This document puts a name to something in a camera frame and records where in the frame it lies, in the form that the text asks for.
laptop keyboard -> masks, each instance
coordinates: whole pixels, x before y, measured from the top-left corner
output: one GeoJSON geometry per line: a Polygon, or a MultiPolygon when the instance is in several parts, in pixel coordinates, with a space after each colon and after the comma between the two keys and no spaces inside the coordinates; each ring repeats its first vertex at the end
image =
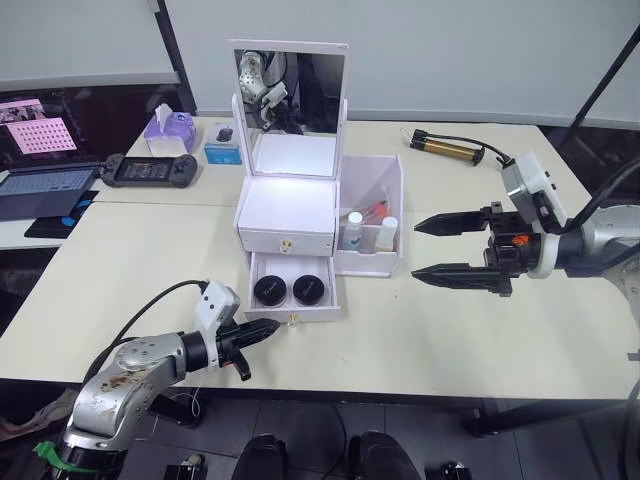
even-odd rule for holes
{"type": "Polygon", "coordinates": [[[0,185],[0,196],[79,190],[91,175],[93,170],[10,175],[0,185]]]}

laptop screen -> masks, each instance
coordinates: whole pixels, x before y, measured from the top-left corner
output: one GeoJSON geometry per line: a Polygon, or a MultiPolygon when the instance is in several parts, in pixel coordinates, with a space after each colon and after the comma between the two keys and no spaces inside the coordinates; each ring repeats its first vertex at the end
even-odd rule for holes
{"type": "Polygon", "coordinates": [[[63,91],[0,96],[0,160],[6,169],[91,161],[63,91]]]}

white vanity box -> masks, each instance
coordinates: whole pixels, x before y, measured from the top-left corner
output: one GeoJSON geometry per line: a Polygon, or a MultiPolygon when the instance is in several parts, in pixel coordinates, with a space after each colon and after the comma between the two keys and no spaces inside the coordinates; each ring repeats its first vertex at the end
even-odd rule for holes
{"type": "MultiPolygon", "coordinates": [[[[261,131],[259,124],[264,119],[258,117],[260,107],[247,101],[251,98],[247,98],[246,92],[243,97],[240,82],[236,82],[232,108],[246,168],[234,219],[234,227],[250,262],[246,317],[249,320],[268,317],[289,324],[337,319],[340,303],[336,294],[336,270],[345,275],[384,277],[391,274],[400,259],[401,226],[396,233],[394,252],[360,254],[337,248],[341,212],[364,208],[370,199],[388,198],[392,214],[402,223],[399,160],[395,156],[342,158],[347,116],[346,45],[252,40],[232,40],[231,45],[239,76],[244,72],[241,62],[246,58],[246,52],[259,52],[265,63],[286,65],[284,74],[275,73],[272,79],[258,78],[262,82],[260,85],[273,86],[277,79],[284,79],[287,92],[291,92],[288,85],[293,88],[294,82],[298,82],[298,53],[311,54],[319,77],[327,67],[333,72],[330,79],[336,88],[335,133],[305,130],[304,135],[296,135],[275,128],[266,133],[261,131]],[[294,72],[293,79],[290,78],[291,71],[294,72]],[[250,135],[250,128],[260,132],[257,138],[250,135]],[[307,274],[319,277],[325,287],[324,296],[313,306],[302,306],[292,292],[295,280],[307,274]],[[261,305],[253,295],[256,282],[265,275],[277,275],[287,285],[287,296],[276,307],[261,305]]],[[[270,73],[269,69],[262,72],[264,77],[270,73]]],[[[300,117],[306,118],[304,112],[300,117]]],[[[375,236],[378,228],[365,227],[365,236],[375,236]]]]}

brass cylinder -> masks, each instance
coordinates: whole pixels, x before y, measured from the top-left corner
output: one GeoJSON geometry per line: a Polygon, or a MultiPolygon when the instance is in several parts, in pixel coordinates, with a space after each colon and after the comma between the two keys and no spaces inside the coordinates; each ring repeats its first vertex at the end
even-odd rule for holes
{"type": "Polygon", "coordinates": [[[427,140],[424,143],[424,151],[437,153],[438,155],[446,155],[447,157],[458,158],[460,160],[468,160],[470,162],[474,161],[477,154],[477,150],[473,148],[461,147],[436,140],[427,140]]]}

white bottle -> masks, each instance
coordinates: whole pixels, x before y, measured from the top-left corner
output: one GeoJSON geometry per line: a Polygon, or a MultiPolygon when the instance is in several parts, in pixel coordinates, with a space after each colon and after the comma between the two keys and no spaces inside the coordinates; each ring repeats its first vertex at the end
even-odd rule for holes
{"type": "Polygon", "coordinates": [[[385,217],[376,236],[374,248],[376,252],[393,252],[393,237],[398,229],[396,217],[385,217]]]}
{"type": "Polygon", "coordinates": [[[360,212],[351,212],[342,236],[343,250],[358,250],[362,241],[363,218],[360,212]]]}

